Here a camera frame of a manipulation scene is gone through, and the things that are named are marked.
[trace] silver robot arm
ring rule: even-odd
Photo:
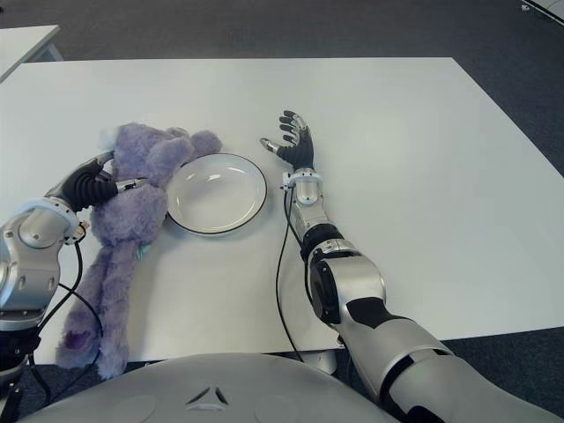
[[[344,340],[373,400],[409,422],[564,421],[496,387],[413,320],[386,309],[378,268],[325,213],[308,126],[288,111],[280,121],[291,145],[260,142],[293,166],[283,189],[295,192],[289,214],[309,268],[312,306]]]
[[[42,198],[24,204],[0,227],[0,417],[59,284],[58,255],[85,236],[77,212],[107,201],[142,179],[114,182],[103,170],[105,152],[83,163]]]

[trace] black cable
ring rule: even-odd
[[[94,318],[96,319],[96,323],[98,324],[98,329],[100,332],[100,337],[102,338],[104,336],[104,330],[103,330],[103,326],[100,320],[100,317],[98,316],[98,314],[96,313],[96,311],[94,310],[94,308],[92,307],[92,305],[84,298],[82,297],[82,295],[80,295],[79,293],[76,292],[76,289],[78,288],[78,284],[80,284],[80,280],[82,279],[82,272],[83,272],[83,260],[82,260],[82,252],[80,251],[80,246],[78,245],[82,240],[84,240],[84,238],[86,237],[86,230],[83,227],[82,223],[80,224],[80,226],[83,228],[84,230],[84,234],[83,236],[77,240],[74,244],[75,246],[75,250],[77,252],[77,260],[78,260],[78,272],[77,272],[77,278],[75,280],[74,285],[69,288],[68,286],[64,285],[64,284],[59,284],[60,287],[62,287],[63,289],[67,290],[67,293],[64,295],[64,297],[53,307],[53,309],[50,311],[50,313],[45,317],[45,319],[43,319],[43,321],[41,322],[41,324],[37,327],[37,334],[39,335],[41,333],[41,331],[43,330],[43,328],[45,328],[45,325],[49,322],[49,320],[51,320],[51,318],[53,317],[53,315],[55,315],[55,313],[63,306],[63,304],[72,296],[75,295],[79,300],[81,300],[87,307],[88,309],[93,313]],[[90,363],[85,370],[80,373],[72,382],[70,382],[69,384],[67,384],[58,394],[56,394],[54,397],[52,397],[52,392],[50,387],[48,386],[48,384],[45,382],[45,380],[43,379],[43,377],[41,376],[41,374],[39,373],[37,367],[35,366],[35,357],[33,356],[33,352],[31,352],[28,356],[29,359],[29,364],[30,364],[30,371],[32,373],[33,378],[35,379],[35,381],[37,382],[37,384],[40,386],[40,388],[43,390],[43,393],[45,394],[45,399],[43,401],[43,407],[47,406],[49,404],[51,404],[51,402],[57,398],[59,398],[64,392],[66,392],[72,385],[74,385],[76,382],[78,382],[78,380],[80,378],[82,378],[92,367],[94,367],[94,365],[96,364],[98,358],[100,357],[100,350],[98,350],[98,352],[96,352],[96,356],[94,357],[94,360],[92,361],[92,363]]]
[[[91,368],[93,368],[96,365],[96,362],[98,361],[99,357],[100,357],[100,349],[96,352],[96,356],[94,357],[94,360],[92,360],[92,362],[88,366],[86,366],[85,369],[73,381],[68,383],[67,386],[65,386],[58,394],[56,394],[51,402],[61,397],[67,390],[69,390],[72,387],[72,385],[74,385],[76,382],[82,379],[82,377],[86,373],[88,373]]]
[[[43,400],[43,405],[41,406],[44,407],[46,404],[49,404],[51,402],[51,388],[49,387],[49,385],[47,385],[47,382],[45,382],[45,379],[43,379],[43,376],[41,376],[41,374],[37,370],[37,367],[35,366],[35,357],[33,356],[33,352],[29,354],[28,359],[29,359],[29,370],[32,372],[33,378],[35,379],[35,381],[37,382],[37,384],[45,394],[45,399]]]
[[[96,323],[98,324],[98,331],[100,332],[100,338],[103,338],[104,337],[104,327],[102,326],[102,321],[100,320],[100,316],[98,315],[98,313],[96,313],[96,310],[94,310],[94,307],[92,307],[92,305],[82,295],[80,295],[76,291],[73,291],[67,285],[59,283],[59,286],[62,289],[65,289],[66,291],[72,293],[75,297],[77,297],[79,300],[81,300],[82,303],[85,306],[88,307],[88,309],[92,312],[94,319],[96,319]]]
[[[308,262],[303,262],[303,284],[306,288],[306,294],[308,295],[309,304],[314,305],[314,301],[311,298],[311,292],[309,291],[308,283]]]
[[[300,237],[296,233],[296,230],[293,228],[292,222],[290,221],[290,215],[292,214],[293,190],[294,190],[294,187],[292,187],[292,190],[291,190],[292,194],[290,196],[290,206],[286,205],[286,198],[287,198],[288,191],[286,191],[284,193],[284,215],[286,216],[286,222],[287,222],[288,226],[290,227],[290,229],[292,229],[293,237],[296,239],[296,242],[298,242],[298,245],[301,248]]]
[[[298,352],[298,349],[296,348],[295,343],[293,342],[292,336],[290,335],[290,331],[288,330],[288,327],[286,325],[286,319],[284,318],[284,315],[282,313],[282,307],[280,306],[280,296],[278,293],[278,280],[279,280],[279,276],[280,276],[280,265],[282,264],[282,256],[284,255],[284,248],[286,247],[286,240],[288,239],[288,232],[290,230],[290,214],[292,213],[292,209],[290,209],[290,211],[288,212],[288,214],[286,214],[286,200],[288,197],[288,192],[286,191],[284,193],[284,210],[285,210],[285,215],[287,217],[287,221],[286,221],[286,232],[284,234],[284,241],[282,242],[282,249],[280,250],[280,257],[278,258],[278,266],[276,269],[276,305],[278,306],[278,314],[280,315],[280,321],[282,322],[282,326],[284,326],[284,331],[286,332],[286,335],[288,336],[288,340],[290,341],[290,344],[292,345],[293,351],[295,352],[296,356],[298,357],[298,360],[300,360],[302,363],[303,358],[301,357],[300,353]]]
[[[82,241],[84,239],[81,238],[80,240],[78,240],[77,242],[75,242],[74,244],[74,248],[77,251],[77,260],[78,260],[78,272],[77,272],[77,278],[74,282],[74,285],[71,288],[71,291],[75,291],[78,288],[78,284],[80,283],[80,279],[82,279],[82,270],[83,270],[83,263],[82,263],[82,252],[80,251],[80,246],[78,245],[80,241]],[[41,331],[43,330],[43,328],[45,327],[45,325],[49,322],[49,320],[51,320],[53,318],[53,315],[59,311],[59,308],[61,308],[63,306],[63,304],[72,296],[72,292],[67,292],[64,297],[57,302],[56,306],[53,307],[53,309],[49,312],[49,314],[45,317],[45,319],[43,319],[43,322],[41,322],[39,324],[39,326],[37,326],[37,334],[39,335],[41,333]]]
[[[285,195],[284,215],[286,216],[286,223],[290,226],[290,229],[292,229],[293,237],[296,239],[298,245],[300,245],[301,248],[300,237],[296,233],[295,229],[293,228],[292,222],[290,221],[290,214],[292,213],[293,190],[294,188],[292,188],[292,195],[290,196],[289,207],[286,205],[286,195]],[[311,293],[309,292],[309,284],[308,284],[308,262],[304,262],[303,278],[304,278],[304,287],[306,288],[306,294],[308,295],[309,304],[313,304],[313,300],[311,299]]]
[[[75,250],[77,251],[78,272],[77,272],[77,278],[74,282],[74,285],[71,288],[72,291],[74,291],[78,287],[78,284],[80,283],[80,279],[82,278],[82,270],[83,270],[82,253],[80,251],[80,246],[78,244],[79,244],[79,241],[75,242],[75,244],[74,244]],[[61,306],[71,296],[72,296],[72,292],[66,293],[64,295],[64,297],[59,302],[57,302],[57,304],[53,307],[53,309],[49,312],[49,314],[45,317],[45,319],[43,319],[43,321],[37,326],[37,335],[38,336],[41,333],[41,331],[43,330],[43,328],[45,327],[45,325],[49,322],[49,320],[51,320],[53,315],[55,315],[55,313],[59,310],[59,308],[61,308]],[[47,385],[47,383],[45,382],[45,380],[43,379],[43,377],[41,376],[41,374],[39,373],[39,371],[35,367],[35,357],[33,355],[33,351],[31,351],[28,354],[27,358],[29,359],[30,370],[32,372],[33,378],[35,379],[35,381],[37,382],[37,384],[40,386],[41,390],[43,390],[43,393],[45,394],[43,406],[49,405],[50,402],[51,402],[51,389],[49,388],[49,386]]]
[[[82,301],[82,303],[88,307],[88,309],[92,312],[94,318],[96,319],[96,323],[98,324],[98,332],[100,333],[100,338],[104,337],[104,327],[102,326],[102,321],[100,320],[100,316],[98,315],[98,313],[96,313],[96,311],[94,310],[94,307],[92,307],[92,305],[79,293],[76,293],[75,291],[72,291],[67,285],[64,284],[59,284],[59,286],[62,289],[66,289],[68,292],[72,293],[75,297],[77,297],[79,300]],[[53,399],[51,400],[51,402],[55,401],[56,399],[58,399],[59,397],[61,397],[67,390],[69,390],[72,385],[74,385],[76,382],[78,382],[86,373],[88,373],[90,371],[91,368],[93,368],[96,365],[96,362],[98,361],[98,358],[100,357],[100,349],[96,352],[96,356],[94,357],[94,360],[85,367],[85,369],[70,383],[68,383],[58,394],[56,394]]]

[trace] gray carpet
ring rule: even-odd
[[[0,0],[0,27],[59,24],[67,60],[452,56],[564,174],[564,27],[518,0]],[[449,341],[564,417],[564,329]],[[343,377],[345,353],[339,354]],[[43,367],[54,391],[69,372]],[[90,375],[75,390],[99,380]],[[24,414],[41,402],[29,374]],[[362,390],[358,380],[353,385]]]

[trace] plush toy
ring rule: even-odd
[[[138,123],[115,132],[113,174],[117,181],[147,178],[94,208],[92,230],[102,248],[85,274],[80,293],[99,314],[104,335],[86,306],[76,301],[67,315],[56,362],[65,368],[97,361],[102,378],[119,375],[129,356],[127,314],[136,257],[157,236],[167,213],[166,185],[183,163],[219,151],[221,142],[210,131],[192,137],[180,128],[156,130]]]

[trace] table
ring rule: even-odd
[[[288,351],[274,295],[287,166],[258,144],[281,136],[285,108],[310,124],[326,209],[380,267],[390,312],[441,339],[564,324],[564,180],[449,58],[23,64],[0,85],[0,221],[98,153],[100,129],[214,130],[223,152],[263,170],[267,201],[225,237],[164,225],[131,289],[130,359]],[[83,245],[88,265],[98,244]],[[71,284],[72,249],[61,264]],[[336,347],[302,270],[290,237],[280,284],[293,338]],[[37,361],[53,362],[63,319]]]
[[[62,61],[51,42],[58,32],[59,25],[0,29],[0,83],[23,62]]]

